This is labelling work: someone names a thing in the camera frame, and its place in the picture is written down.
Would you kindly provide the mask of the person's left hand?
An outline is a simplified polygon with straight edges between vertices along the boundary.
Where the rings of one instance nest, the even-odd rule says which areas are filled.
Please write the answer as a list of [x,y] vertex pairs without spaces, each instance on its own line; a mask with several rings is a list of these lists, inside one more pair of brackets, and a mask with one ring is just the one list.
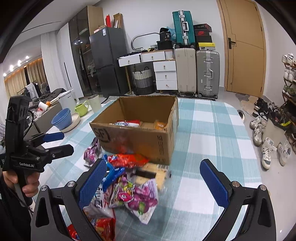
[[[18,177],[14,171],[4,171],[3,177],[6,185],[15,190],[15,185],[18,184]],[[27,177],[27,185],[22,188],[22,191],[27,197],[33,197],[38,193],[40,173],[34,172]]]

